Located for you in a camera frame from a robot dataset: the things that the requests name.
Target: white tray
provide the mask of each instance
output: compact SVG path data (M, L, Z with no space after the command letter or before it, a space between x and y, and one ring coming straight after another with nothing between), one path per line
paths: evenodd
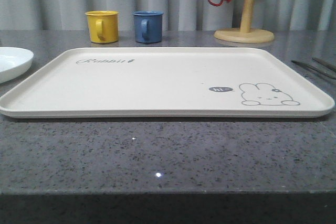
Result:
M334 100L252 48L78 48L0 98L15 118L318 117Z

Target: metal chopsticks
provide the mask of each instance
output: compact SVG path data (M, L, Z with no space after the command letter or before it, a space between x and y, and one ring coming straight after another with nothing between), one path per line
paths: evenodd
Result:
M336 66L334 66L333 64L330 64L330 63L328 63L328 62L326 62L324 60L321 60L321 59L315 58L315 57L313 58L313 60L316 61L316 62L318 62L319 64L322 64L323 66L329 68L330 70L332 70L333 72L336 73ZM292 62L295 63L295 64L297 64L297 65L299 65L299 66L301 66L301 67L310 68L310 69L312 69L312 70L314 70L314 71L316 71L316 72L318 72L318 73L320 73L320 74L322 74L324 76L327 76L327 77L329 77L331 79L336 80L336 76L331 75L331 74L329 74L328 72L326 72L326 71L324 71L322 69L316 68L316 67L312 66L311 64L304 63L304 62L297 61L297 60L292 60Z

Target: wooden base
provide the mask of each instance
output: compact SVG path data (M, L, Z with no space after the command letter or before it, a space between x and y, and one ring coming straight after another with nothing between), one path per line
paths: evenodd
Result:
M215 38L238 43L264 43L274 40L274 34L261 29L251 29L249 33L240 32L240 28L226 28L215 31Z

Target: wooden mug stand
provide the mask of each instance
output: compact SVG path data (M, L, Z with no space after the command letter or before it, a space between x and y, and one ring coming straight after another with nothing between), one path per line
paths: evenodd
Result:
M224 28L215 31L215 38L239 43L264 43L274 40L274 34L262 29L252 29L254 0L244 0L240 28Z

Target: gray speckled countertop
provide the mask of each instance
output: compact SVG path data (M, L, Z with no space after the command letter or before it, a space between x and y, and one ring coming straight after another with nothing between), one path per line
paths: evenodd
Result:
M164 33L138 44L121 32L97 45L87 31L0 31L0 45L34 52L32 67L0 95L62 52L80 47L225 47L212 31ZM336 81L290 60L335 63L336 33L276 33L264 49L336 98ZM18 120L0 115L3 195L269 193L336 190L336 113L316 119L114 118Z

